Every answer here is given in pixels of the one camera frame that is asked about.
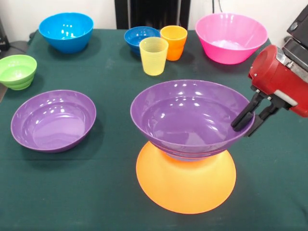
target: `plastic bowl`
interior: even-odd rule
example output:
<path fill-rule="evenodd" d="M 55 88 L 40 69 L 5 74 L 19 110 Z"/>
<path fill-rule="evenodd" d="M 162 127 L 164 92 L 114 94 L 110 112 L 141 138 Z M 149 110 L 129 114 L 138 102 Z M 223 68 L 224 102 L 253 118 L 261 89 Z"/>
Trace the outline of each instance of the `plastic bowl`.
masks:
<path fill-rule="evenodd" d="M 96 118 L 93 101 L 72 90 L 54 90 L 34 96 L 13 115 L 11 132 L 22 146 L 58 153 L 80 143 Z"/>
<path fill-rule="evenodd" d="M 131 50 L 140 56 L 139 43 L 148 37 L 160 37 L 160 32 L 149 26 L 137 26 L 129 29 L 124 34 L 126 43 Z"/>
<path fill-rule="evenodd" d="M 132 121 L 143 135 L 169 156 L 185 161 L 221 153 L 251 128 L 231 122 L 249 101 L 226 86 L 202 80 L 173 80 L 151 86 L 136 96 Z"/>
<path fill-rule="evenodd" d="M 88 44 L 93 20 L 81 13 L 59 13 L 44 19 L 39 32 L 47 42 L 62 53 L 76 53 Z"/>
<path fill-rule="evenodd" d="M 268 39 L 260 22 L 234 13 L 204 16 L 196 23 L 195 31 L 207 56 L 221 64 L 245 61 Z"/>
<path fill-rule="evenodd" d="M 17 54 L 0 59 L 0 83 L 12 90 L 30 86 L 37 69 L 37 61 L 29 55 Z"/>

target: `green tablecloth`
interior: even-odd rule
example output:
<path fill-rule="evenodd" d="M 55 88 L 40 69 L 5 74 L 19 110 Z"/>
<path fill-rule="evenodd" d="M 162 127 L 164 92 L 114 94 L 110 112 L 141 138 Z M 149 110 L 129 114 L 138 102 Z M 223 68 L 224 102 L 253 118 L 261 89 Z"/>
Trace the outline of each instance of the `green tablecloth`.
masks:
<path fill-rule="evenodd" d="M 237 181 L 220 207 L 181 215 L 144 194 L 135 164 L 146 139 L 130 119 L 134 97 L 153 84 L 190 78 L 227 85 L 250 99 L 247 73 L 256 56 L 238 65 L 217 64 L 189 31 L 182 58 L 150 77 L 123 35 L 123 30 L 94 30 L 86 50 L 74 55 L 55 51 L 35 35 L 28 50 L 38 62 L 34 82 L 23 91 L 8 90 L 0 103 L 0 230 L 307 230 L 308 120 L 285 110 L 229 149 Z M 55 89 L 92 98 L 97 107 L 92 131 L 65 153 L 20 146 L 10 131 L 15 110 Z"/>

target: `yellow cup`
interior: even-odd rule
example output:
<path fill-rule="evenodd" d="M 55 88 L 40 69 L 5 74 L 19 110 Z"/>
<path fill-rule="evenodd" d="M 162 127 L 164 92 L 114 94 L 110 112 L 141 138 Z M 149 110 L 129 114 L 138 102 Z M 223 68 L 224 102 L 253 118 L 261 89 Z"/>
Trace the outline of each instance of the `yellow cup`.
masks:
<path fill-rule="evenodd" d="M 143 70 L 150 76 L 163 73 L 166 64 L 168 43 L 160 37 L 148 37 L 140 44 L 140 54 Z"/>
<path fill-rule="evenodd" d="M 169 43 L 167 59 L 179 60 L 187 39 L 187 30 L 181 26 L 166 26 L 160 30 L 160 36 Z"/>

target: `blue bowl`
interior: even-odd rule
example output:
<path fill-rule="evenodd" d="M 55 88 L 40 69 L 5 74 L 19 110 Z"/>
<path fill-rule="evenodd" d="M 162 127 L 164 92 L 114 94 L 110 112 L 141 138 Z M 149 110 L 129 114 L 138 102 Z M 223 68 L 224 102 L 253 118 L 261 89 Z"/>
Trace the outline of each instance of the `blue bowl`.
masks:
<path fill-rule="evenodd" d="M 92 35 L 93 20 L 81 13 L 59 13 L 44 19 L 38 30 L 47 42 L 62 53 L 83 50 Z"/>
<path fill-rule="evenodd" d="M 147 37 L 160 37 L 160 33 L 155 28 L 149 26 L 137 26 L 126 31 L 124 35 L 124 39 L 131 50 L 139 56 L 139 43 Z"/>

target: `bowl rim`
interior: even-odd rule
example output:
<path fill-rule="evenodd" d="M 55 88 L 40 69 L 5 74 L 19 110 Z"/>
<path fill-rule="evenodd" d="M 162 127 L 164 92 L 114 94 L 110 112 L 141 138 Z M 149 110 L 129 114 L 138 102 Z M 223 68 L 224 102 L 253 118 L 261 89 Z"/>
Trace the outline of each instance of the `bowl rim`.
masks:
<path fill-rule="evenodd" d="M 265 32 L 266 32 L 266 38 L 265 38 L 264 41 L 261 42 L 259 45 L 256 45 L 256 46 L 250 47 L 250 48 L 243 48 L 243 49 L 222 48 L 222 47 L 220 47 L 220 46 L 217 46 L 217 45 L 212 44 L 211 42 L 205 40 L 202 36 L 200 36 L 200 33 L 199 33 L 198 30 L 197 30 L 197 27 L 198 27 L 199 23 L 200 23 L 203 19 L 208 18 L 208 17 L 213 17 L 214 15 L 221 15 L 221 14 L 223 14 L 223 15 L 242 16 L 242 17 L 245 17 L 245 18 L 247 18 L 247 19 L 250 19 L 250 20 L 253 20 L 253 21 L 257 22 L 261 27 L 264 28 L 264 30 L 265 30 Z M 212 46 L 214 46 L 214 47 L 221 48 L 221 49 L 224 49 L 224 50 L 229 50 L 229 51 L 249 51 L 249 50 L 253 50 L 253 49 L 258 49 L 259 47 L 261 47 L 261 46 L 269 39 L 269 33 L 268 33 L 266 27 L 265 27 L 262 23 L 260 23 L 258 20 L 254 19 L 254 18 L 252 18 L 252 17 L 249 17 L 249 16 L 244 15 L 244 14 L 240 14 L 240 13 L 227 13 L 227 12 L 221 12 L 221 13 L 211 13 L 211 14 L 205 15 L 205 16 L 201 17 L 201 18 L 196 22 L 195 27 L 194 27 L 194 30 L 195 30 L 196 34 L 198 35 L 199 39 L 203 40 L 204 42 L 206 42 L 206 43 L 208 43 L 208 44 L 210 44 L 210 45 L 212 45 Z"/>
<path fill-rule="evenodd" d="M 29 60 L 34 61 L 35 66 L 34 66 L 34 68 L 33 68 L 33 71 L 32 71 L 31 74 L 29 74 L 28 76 L 23 77 L 23 78 L 20 78 L 20 79 L 16 79 L 16 80 L 8 80 L 8 81 L 7 81 L 7 80 L 2 80 L 2 79 L 0 78 L 0 83 L 3 83 L 4 85 L 5 85 L 5 84 L 8 84 L 8 83 L 9 83 L 9 84 L 14 84 L 14 83 L 16 83 L 16 82 L 18 82 L 18 81 L 20 81 L 20 80 L 22 80 L 22 79 L 25 79 L 25 78 L 29 77 L 30 75 L 32 75 L 33 73 L 36 72 L 36 69 L 37 69 L 37 67 L 38 67 L 38 63 L 37 63 L 37 61 L 36 61 L 35 58 L 33 58 L 32 56 L 27 55 L 27 54 L 14 54 L 14 55 L 9 55 L 9 56 L 7 56 L 7 57 L 4 57 L 4 58 L 0 59 L 0 63 L 1 63 L 3 60 L 9 59 L 9 58 L 14 58 L 14 57 L 17 57 L 17 56 L 21 56 L 21 57 L 24 57 L 24 58 L 26 58 L 26 59 L 29 59 Z"/>
<path fill-rule="evenodd" d="M 61 15 L 61 14 L 80 14 L 80 15 L 82 15 L 82 16 L 85 16 L 85 17 L 89 18 L 89 19 L 91 20 L 91 22 L 92 22 L 92 26 L 91 26 L 91 28 L 90 28 L 86 33 L 84 33 L 83 35 L 79 35 L 79 36 L 76 36 L 76 37 L 74 37 L 74 38 L 67 38 L 67 39 L 52 38 L 52 37 L 49 37 L 49 36 L 45 35 L 45 33 L 42 33 L 42 31 L 41 31 L 41 25 L 42 25 L 46 20 L 48 20 L 48 19 L 50 19 L 50 18 L 52 18 L 52 17 L 58 16 L 58 15 Z M 50 15 L 50 16 L 48 16 L 47 18 L 45 18 L 43 21 L 41 21 L 40 24 L 39 24 L 39 26 L 38 26 L 39 33 L 40 33 L 43 37 L 48 38 L 48 39 L 63 40 L 63 41 L 72 40 L 72 39 L 77 39 L 77 38 L 80 38 L 80 37 L 82 37 L 82 36 L 85 36 L 86 34 L 90 33 L 90 32 L 93 30 L 93 28 L 94 28 L 94 21 L 93 21 L 93 19 L 92 19 L 90 16 L 88 16 L 88 15 L 86 15 L 86 14 L 84 14 L 84 13 L 79 13 L 79 12 L 62 12 L 62 13 L 56 13 L 56 14 Z"/>
<path fill-rule="evenodd" d="M 161 140 L 161 139 L 159 139 L 159 138 L 156 138 L 156 137 L 154 137 L 154 136 L 151 136 L 148 132 L 144 131 L 140 126 L 138 126 L 138 124 L 136 123 L 136 121 L 134 120 L 134 117 L 133 117 L 133 115 L 132 115 L 132 107 L 133 107 L 133 105 L 135 104 L 136 99 L 137 99 L 141 94 L 143 94 L 144 92 L 146 92 L 146 91 L 150 90 L 151 88 L 154 88 L 154 87 L 156 87 L 156 86 L 158 86 L 158 85 L 164 85 L 164 84 L 166 84 L 166 83 L 172 83 L 172 82 L 177 82 L 177 83 L 178 83 L 178 82 L 184 82 L 184 81 L 189 81 L 189 82 L 194 81 L 194 82 L 210 83 L 210 84 L 213 84 L 213 85 L 216 85 L 216 86 L 224 87 L 225 89 L 231 90 L 231 91 L 233 91 L 233 92 L 239 94 L 240 96 L 242 96 L 242 97 L 247 101 L 247 104 L 249 103 L 249 100 L 248 100 L 245 96 L 243 96 L 241 93 L 239 93 L 238 91 L 236 91 L 236 90 L 234 90 L 234 89 L 232 89 L 232 88 L 230 88 L 230 87 L 227 87 L 227 86 L 225 86 L 225 85 L 222 85 L 222 84 L 219 84 L 219 83 L 215 83 L 215 82 L 211 82 L 211 81 L 197 80 L 197 79 L 176 79 L 176 80 L 170 80 L 170 81 L 161 82 L 161 83 L 158 83 L 158 84 L 154 84 L 154 85 L 152 85 L 152 86 L 149 86 L 148 88 L 146 88 L 146 89 L 144 89 L 143 91 L 141 91 L 141 92 L 134 98 L 134 100 L 132 101 L 132 103 L 131 103 L 131 105 L 130 105 L 130 117 L 131 117 L 133 123 L 135 124 L 135 126 L 136 126 L 142 133 L 144 133 L 145 135 L 151 137 L 151 139 L 153 139 L 153 140 L 155 140 L 155 141 L 159 141 L 159 142 L 161 142 L 161 143 L 166 143 L 166 144 L 169 144 L 169 145 L 180 145 L 180 146 L 182 146 L 182 147 L 202 148 L 202 147 L 207 147 L 207 146 L 211 146 L 211 145 L 223 144 L 223 143 L 226 143 L 226 142 L 227 142 L 227 143 L 230 143 L 230 142 L 232 142 L 232 141 L 234 141 L 234 140 L 237 140 L 238 138 L 244 136 L 244 135 L 247 133 L 247 131 L 252 127 L 252 125 L 253 125 L 253 123 L 254 123 L 254 121 L 255 121 L 255 117 L 256 117 L 255 113 L 253 114 L 254 116 L 253 116 L 252 120 L 250 121 L 250 124 L 247 126 L 247 128 L 246 128 L 245 130 L 242 130 L 241 132 L 239 132 L 239 134 L 238 134 L 237 136 L 235 136 L 235 137 L 233 137 L 233 138 L 231 138 L 231 139 L 228 139 L 228 140 L 225 140 L 225 141 L 221 141 L 221 142 L 217 142 L 217 143 L 211 143 L 211 144 L 187 145 L 187 144 L 172 143 L 172 142 L 168 142 L 168 141 Z"/>
<path fill-rule="evenodd" d="M 94 108 L 94 118 L 93 118 L 93 121 L 92 121 L 92 123 L 90 124 L 89 128 L 82 134 L 81 137 L 79 137 L 79 138 L 76 139 L 75 141 L 70 142 L 70 143 L 67 144 L 67 145 L 64 145 L 64 146 L 61 146 L 61 147 L 57 147 L 57 148 L 49 148 L 49 149 L 47 149 L 47 148 L 46 148 L 46 149 L 44 149 L 44 148 L 34 148 L 34 147 L 30 147 L 30 146 L 28 146 L 28 145 L 25 145 L 25 144 L 21 143 L 21 142 L 16 138 L 15 133 L 13 132 L 13 120 L 14 120 L 14 118 L 16 117 L 17 112 L 18 112 L 26 103 L 28 103 L 29 101 L 31 101 L 31 100 L 33 100 L 33 99 L 35 99 L 35 98 L 37 98 L 37 97 L 39 97 L 39 96 L 41 96 L 41 95 L 48 94 L 48 93 L 51 93 L 51 92 L 59 92 L 59 91 L 68 91 L 68 92 L 77 93 L 77 94 L 82 95 L 83 97 L 87 98 L 87 99 L 91 102 L 91 105 L 92 105 L 93 108 Z M 31 149 L 31 150 L 35 150 L 35 151 L 39 151 L 39 152 L 40 152 L 40 151 L 41 151 L 41 152 L 53 152 L 53 151 L 56 152 L 56 151 L 58 151 L 58 150 L 65 149 L 65 148 L 69 147 L 70 145 L 72 145 L 72 144 L 78 142 L 78 141 L 81 140 L 83 137 L 85 137 L 85 135 L 87 135 L 87 133 L 92 129 L 92 127 L 93 127 L 93 125 L 94 125 L 94 123 L 95 123 L 95 120 L 96 120 L 96 107 L 95 107 L 95 104 L 94 104 L 93 100 L 92 100 L 89 96 L 87 96 L 86 94 L 81 93 L 81 92 L 79 92 L 79 91 L 75 91 L 75 90 L 67 90 L 67 89 L 50 90 L 50 91 L 45 91 L 45 92 L 42 92 L 42 93 L 40 93 L 40 94 L 37 94 L 37 95 L 31 97 L 30 99 L 26 100 L 23 104 L 21 104 L 21 105 L 16 109 L 16 111 L 15 111 L 15 113 L 14 113 L 14 115 L 12 116 L 12 119 L 11 119 L 11 134 L 12 134 L 12 136 L 14 137 L 14 139 L 16 140 L 16 142 L 19 143 L 21 146 L 23 146 L 23 147 L 25 147 L 25 148 L 28 148 L 28 149 Z"/>
<path fill-rule="evenodd" d="M 150 26 L 135 26 L 135 27 L 132 27 L 130 29 L 128 29 L 125 33 L 124 33 L 124 40 L 130 45 L 130 46 L 133 46 L 133 47 L 139 47 L 139 45 L 135 45 L 135 44 L 132 44 L 130 43 L 130 41 L 126 38 L 127 36 L 127 33 L 132 31 L 133 29 L 136 29 L 136 28 L 147 28 L 147 29 L 150 29 L 152 31 L 155 31 L 157 32 L 158 36 L 156 37 L 160 37 L 160 32 L 159 30 L 155 29 L 154 27 L 150 27 Z"/>

